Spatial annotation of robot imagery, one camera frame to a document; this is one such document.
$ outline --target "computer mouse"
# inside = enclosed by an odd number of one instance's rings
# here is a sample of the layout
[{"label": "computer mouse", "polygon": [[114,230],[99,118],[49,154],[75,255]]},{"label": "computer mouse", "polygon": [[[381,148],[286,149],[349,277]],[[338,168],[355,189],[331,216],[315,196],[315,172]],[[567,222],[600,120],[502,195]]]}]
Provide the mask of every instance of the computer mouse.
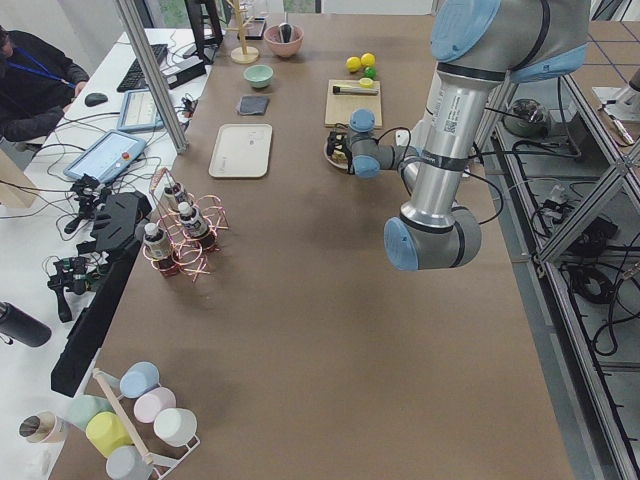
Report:
[{"label": "computer mouse", "polygon": [[84,104],[87,107],[95,107],[96,105],[100,105],[107,100],[109,100],[109,98],[104,93],[94,92],[84,97]]}]

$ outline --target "person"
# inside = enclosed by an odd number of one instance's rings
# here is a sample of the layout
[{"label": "person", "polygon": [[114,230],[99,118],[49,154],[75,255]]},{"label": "person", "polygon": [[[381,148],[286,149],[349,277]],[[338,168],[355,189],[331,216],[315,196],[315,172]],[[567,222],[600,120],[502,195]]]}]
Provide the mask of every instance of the person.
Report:
[{"label": "person", "polygon": [[88,80],[56,47],[0,26],[0,137],[24,142],[48,135]]}]

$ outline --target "table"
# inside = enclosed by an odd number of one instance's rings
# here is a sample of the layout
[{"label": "table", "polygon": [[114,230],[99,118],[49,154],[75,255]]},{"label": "table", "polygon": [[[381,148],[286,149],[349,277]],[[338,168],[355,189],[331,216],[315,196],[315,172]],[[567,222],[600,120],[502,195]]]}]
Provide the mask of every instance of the table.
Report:
[{"label": "table", "polygon": [[[382,229],[406,200],[401,181],[362,181],[322,157],[327,80],[351,55],[377,55],[385,128],[421,118],[433,19],[289,21],[305,30],[294,58],[256,44],[275,70],[264,118],[235,114],[255,92],[227,38],[173,166],[226,207],[212,275],[164,279],[139,258],[98,366],[152,361],[196,413],[202,444],[175,479],[572,478],[497,223],[468,266],[396,271]],[[256,121],[274,128],[267,175],[209,177],[219,127]],[[493,212],[484,184],[459,197]],[[51,478],[80,477],[106,478],[104,459],[74,431]]]},{"label": "table", "polygon": [[[193,43],[193,35],[186,29],[148,30],[147,35],[150,43],[167,43],[170,52],[178,54]],[[123,35],[102,61],[78,100],[73,103],[66,118],[79,119],[88,115],[119,112],[124,94],[117,93],[115,89],[134,58],[127,37]],[[178,56],[174,58],[171,53],[167,57],[168,64],[179,60]],[[193,98],[198,98],[205,81],[206,77],[198,77],[172,90],[170,92],[172,101],[179,105],[180,98],[187,93]],[[91,92],[106,93],[109,101],[97,107],[86,107],[83,100]],[[117,116],[104,115],[86,119],[83,124],[72,122],[62,126],[66,122],[67,120],[61,121],[61,126],[49,136],[45,145],[66,143],[88,147],[100,138],[103,130],[116,127]],[[159,165],[170,166],[176,151],[168,135],[164,135],[164,130],[143,135],[150,143],[145,151],[148,161],[146,165],[138,164],[133,167],[135,169],[141,167],[135,173],[147,175],[153,173]],[[68,191],[71,185],[68,183],[70,179],[65,179],[62,171],[78,154],[79,150],[72,147],[48,147],[34,157],[25,173],[38,188]],[[47,169],[60,178],[47,173]],[[148,190],[148,181],[145,182],[133,176],[126,177],[125,180],[131,182],[131,185],[124,185],[124,191],[131,190],[135,186],[142,191]],[[50,202],[64,200],[64,194],[59,192],[43,192],[42,196]],[[32,208],[27,210],[0,206],[0,217],[32,214],[44,205],[43,200],[37,199]],[[75,202],[62,201],[58,205],[65,211],[77,212]],[[42,264],[51,255],[60,258],[77,255],[75,245],[89,239],[90,228],[81,229],[77,236],[68,240],[69,235],[60,236],[56,230],[55,222],[61,215],[63,212],[60,210],[48,207],[27,219],[0,220],[0,235],[3,242],[0,252],[1,300],[21,308],[48,325],[53,331],[51,340],[37,349],[17,342],[11,347],[3,345],[3,348],[0,348],[0,359],[4,365],[0,373],[0,381],[5,392],[0,409],[0,422],[5,426],[0,432],[0,443],[3,445],[0,464],[3,475],[16,480],[46,478],[48,472],[39,472],[39,464],[43,460],[41,456],[47,455],[55,459],[61,448],[61,445],[56,444],[27,444],[18,436],[20,422],[41,410],[51,410],[63,415],[70,401],[69,398],[51,391],[49,376],[64,349],[73,322],[62,324],[58,319],[56,298],[46,286],[47,276],[43,272]],[[49,263],[50,273],[53,273],[52,270],[53,267]],[[82,296],[66,294],[66,297],[76,318],[82,308],[91,301],[92,294],[86,293]]]}]

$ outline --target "white desk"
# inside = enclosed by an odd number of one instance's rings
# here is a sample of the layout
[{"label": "white desk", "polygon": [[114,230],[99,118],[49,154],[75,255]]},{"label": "white desk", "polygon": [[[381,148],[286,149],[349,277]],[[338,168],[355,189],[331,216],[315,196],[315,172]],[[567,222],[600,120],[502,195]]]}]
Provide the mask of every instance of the white desk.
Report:
[{"label": "white desk", "polygon": [[[166,63],[171,65],[181,60],[180,54],[187,45],[193,43],[190,30],[154,29],[147,32],[149,43],[167,43],[169,55]],[[115,88],[120,82],[131,62],[134,54],[125,35],[114,45],[109,54],[92,76],[90,82],[80,97],[72,104],[66,114],[66,119],[79,119],[88,115],[118,112],[123,100],[123,93],[117,93]],[[207,67],[207,76],[211,68]],[[207,76],[198,77],[185,85],[171,90],[169,95],[174,105],[181,104],[180,99],[185,94],[198,98],[201,94]],[[84,98],[92,92],[105,93],[109,101],[95,106],[86,107]],[[87,124],[67,123],[63,119],[60,127],[49,136],[45,146],[57,143],[73,144],[86,148],[100,138],[100,130],[113,129],[117,116],[101,116],[84,120]],[[165,130],[155,133],[140,134],[149,144],[145,155],[149,158],[146,165],[139,170],[134,164],[131,170],[136,175],[153,173],[160,165],[171,166],[176,156],[171,139]],[[68,191],[71,180],[64,180],[63,169],[77,158],[80,151],[71,147],[51,146],[41,151],[25,170],[27,176],[38,188]],[[143,192],[148,189],[148,181],[125,177],[127,182]],[[132,186],[125,186],[123,191],[132,190]],[[43,198],[54,202],[62,200],[58,205],[67,212],[77,212],[76,202],[64,201],[65,194],[59,192],[43,192]],[[0,217],[28,215],[37,212],[45,205],[42,199],[37,199],[28,210],[9,209],[0,205]],[[50,464],[57,458],[62,444],[29,444],[18,434],[21,421],[42,410],[51,410],[63,415],[70,402],[70,398],[52,392],[50,389],[50,373],[60,353],[66,345],[66,337],[74,322],[63,324],[58,319],[57,303],[54,293],[47,288],[48,276],[44,273],[43,261],[55,255],[60,258],[77,255],[76,244],[88,239],[91,226],[78,232],[70,241],[65,241],[56,229],[56,220],[63,212],[49,206],[42,212],[29,218],[15,218],[0,220],[0,235],[2,249],[0,249],[0,300],[12,303],[16,307],[31,314],[52,330],[49,342],[39,348],[30,348],[15,342],[12,346],[0,344],[0,370],[2,384],[2,398],[0,400],[0,465],[2,478],[13,480],[47,478],[49,469],[41,470],[42,460],[50,458]],[[64,219],[60,229],[71,220]],[[49,272],[53,273],[53,266],[49,263]],[[91,294],[82,296],[66,294],[74,318],[83,307],[91,301]]]}]

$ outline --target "black thermos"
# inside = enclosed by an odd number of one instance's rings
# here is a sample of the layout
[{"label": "black thermos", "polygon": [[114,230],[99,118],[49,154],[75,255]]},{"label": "black thermos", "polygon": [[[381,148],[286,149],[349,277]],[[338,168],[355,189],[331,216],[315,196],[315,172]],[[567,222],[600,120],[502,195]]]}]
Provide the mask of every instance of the black thermos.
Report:
[{"label": "black thermos", "polygon": [[51,329],[10,303],[0,302],[0,333],[30,347],[39,347],[51,338]]}]

